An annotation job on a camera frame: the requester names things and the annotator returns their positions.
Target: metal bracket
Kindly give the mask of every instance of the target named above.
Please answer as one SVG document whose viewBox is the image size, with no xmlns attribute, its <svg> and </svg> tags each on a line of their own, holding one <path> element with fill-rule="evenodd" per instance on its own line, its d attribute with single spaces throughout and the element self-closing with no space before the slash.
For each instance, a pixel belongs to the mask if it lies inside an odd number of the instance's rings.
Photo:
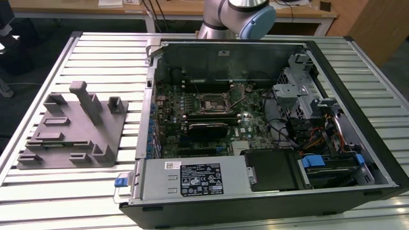
<svg viewBox="0 0 409 230">
<path fill-rule="evenodd" d="M 257 178 L 256 178 L 255 168 L 253 167 L 248 167 L 248 177 L 249 177 L 249 183 L 251 184 L 256 184 L 257 183 Z"/>
<path fill-rule="evenodd" d="M 160 38 L 148 39 L 145 47 L 148 57 L 151 57 L 151 54 L 160 49 L 160 43 L 161 43 Z"/>
<path fill-rule="evenodd" d="M 311 107 L 313 110 L 312 115 L 320 115 L 321 108 L 332 108 L 336 104 L 337 101 L 333 98 L 324 98 L 323 100 L 315 99 L 311 103 Z"/>
<path fill-rule="evenodd" d="M 308 54 L 296 54 L 292 55 L 288 59 L 288 64 L 292 70 L 297 71 L 309 71 L 315 63 Z"/>
<path fill-rule="evenodd" d="M 127 184 L 128 186 L 123 186 L 123 187 L 116 186 L 116 187 L 115 187 L 112 199 L 113 199 L 113 202 L 115 202 L 116 204 L 128 202 L 128 200 L 131 199 L 129 196 L 127 196 L 127 197 L 121 197 L 121 196 L 120 196 L 120 189 L 125 189 L 125 188 L 129 187 L 131 181 L 132 181 L 132 176 L 133 176 L 132 172 L 127 172 L 127 173 L 121 173 L 121 174 L 116 177 L 116 179 L 127 179 L 127 181 L 128 181 L 128 184 Z"/>
</svg>

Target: blue tab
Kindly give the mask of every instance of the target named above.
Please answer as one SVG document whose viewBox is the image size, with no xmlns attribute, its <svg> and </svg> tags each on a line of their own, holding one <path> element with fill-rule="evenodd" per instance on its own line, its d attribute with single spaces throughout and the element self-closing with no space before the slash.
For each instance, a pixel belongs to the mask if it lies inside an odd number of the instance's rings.
<svg viewBox="0 0 409 230">
<path fill-rule="evenodd" d="M 128 178 L 116 178 L 115 187 L 116 188 L 128 187 Z"/>
<path fill-rule="evenodd" d="M 362 155 L 357 154 L 356 158 L 357 158 L 357 161 L 358 161 L 360 165 L 364 165 L 365 164 L 365 159 L 364 159 Z"/>
<path fill-rule="evenodd" d="M 305 168 L 325 166 L 324 159 L 321 155 L 309 155 L 301 159 L 301 163 Z"/>
<path fill-rule="evenodd" d="M 308 168 L 308 167 L 311 166 L 307 158 L 303 158 L 303 159 L 301 159 L 301 163 L 303 163 L 303 166 L 304 166 L 305 168 Z"/>
</svg>

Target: cable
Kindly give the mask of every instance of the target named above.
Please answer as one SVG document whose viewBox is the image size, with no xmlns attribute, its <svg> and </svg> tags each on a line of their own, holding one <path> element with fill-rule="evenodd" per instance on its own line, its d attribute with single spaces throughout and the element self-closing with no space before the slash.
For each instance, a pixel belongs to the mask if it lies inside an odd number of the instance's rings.
<svg viewBox="0 0 409 230">
<path fill-rule="evenodd" d="M 300 4 L 288 4 L 285 1 L 284 1 L 284 4 L 281 4 L 277 2 L 277 0 L 275 0 L 275 2 L 281 6 L 289 6 L 291 11 L 292 11 L 292 23 L 293 23 L 295 22 L 293 6 L 300 6 Z"/>
<path fill-rule="evenodd" d="M 161 7 L 160 7 L 160 3 L 159 3 L 159 1 L 157 1 L 157 0 L 155 0 L 155 1 L 156 1 L 156 4 L 157 4 L 157 7 L 159 7 L 159 10 L 160 10 L 161 16 L 164 17 L 167 32 L 169 32 L 168 22 L 167 22 L 167 19 L 165 19 L 165 14 L 164 14 L 164 11 L 161 11 Z"/>
<path fill-rule="evenodd" d="M 281 132 L 275 126 L 272 126 L 271 124 L 269 124 L 269 127 L 279 133 L 279 135 L 281 134 L 283 135 L 283 137 L 287 139 L 287 141 L 291 143 L 291 145 L 295 147 L 295 148 L 300 148 L 300 145 L 288 137 L 288 135 L 284 133 L 284 132 Z"/>
<path fill-rule="evenodd" d="M 156 14 L 155 14 L 155 17 L 153 17 L 152 12 L 151 12 L 151 10 L 149 10 L 149 7 L 147 6 L 145 0 L 141 0 L 141 2 L 143 2 L 144 7 L 145 7 L 145 9 L 147 9 L 147 13 L 148 13 L 149 17 L 151 17 L 152 20 L 153 20 L 153 24 L 155 24 L 155 26 L 156 26 L 156 28 L 157 28 L 157 31 L 161 33 L 161 29 L 160 29 L 160 26 L 159 26 L 159 24 L 157 24 L 157 19 L 155 20 Z"/>
<path fill-rule="evenodd" d="M 159 23 L 157 14 L 156 14 L 156 10 L 155 10 L 155 8 L 153 8 L 152 0 L 149 0 L 149 5 L 151 5 L 151 11 L 152 11 L 153 16 L 155 16 L 155 20 L 156 20 L 156 22 Z"/>
</svg>

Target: warning label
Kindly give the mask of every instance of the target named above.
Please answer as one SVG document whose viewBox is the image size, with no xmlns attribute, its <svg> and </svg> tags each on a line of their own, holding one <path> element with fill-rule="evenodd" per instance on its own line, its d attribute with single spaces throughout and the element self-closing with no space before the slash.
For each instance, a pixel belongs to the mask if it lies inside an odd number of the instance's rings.
<svg viewBox="0 0 409 230">
<path fill-rule="evenodd" d="M 183 196 L 223 194 L 220 164 L 181 165 L 180 184 Z"/>
</svg>

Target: slotted aluminum surface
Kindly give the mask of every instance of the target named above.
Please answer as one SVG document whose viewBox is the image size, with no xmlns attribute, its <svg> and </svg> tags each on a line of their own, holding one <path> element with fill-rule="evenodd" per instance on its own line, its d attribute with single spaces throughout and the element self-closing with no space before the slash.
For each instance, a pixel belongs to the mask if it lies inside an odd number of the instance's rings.
<svg viewBox="0 0 409 230">
<path fill-rule="evenodd" d="M 151 38 L 193 38 L 192 34 L 84 33 L 71 38 L 33 105 L 0 158 L 0 225 L 5 229 L 101 229 L 135 230 L 135 222 L 112 200 L 113 179 L 133 169 L 147 65 L 147 41 Z M 350 90 L 394 157 L 409 172 L 409 112 L 406 102 L 360 49 L 341 37 L 268 36 L 275 40 L 315 40 L 345 86 Z M 65 100 L 71 81 L 87 81 L 88 91 L 100 100 L 120 96 L 129 101 L 117 165 L 96 169 L 16 169 L 45 108 L 44 95 L 60 92 Z M 329 87 L 323 85 L 331 95 Z M 120 195 L 129 194 L 121 189 Z M 408 229 L 409 193 L 370 202 L 340 215 L 253 221 L 199 229 Z"/>
</svg>

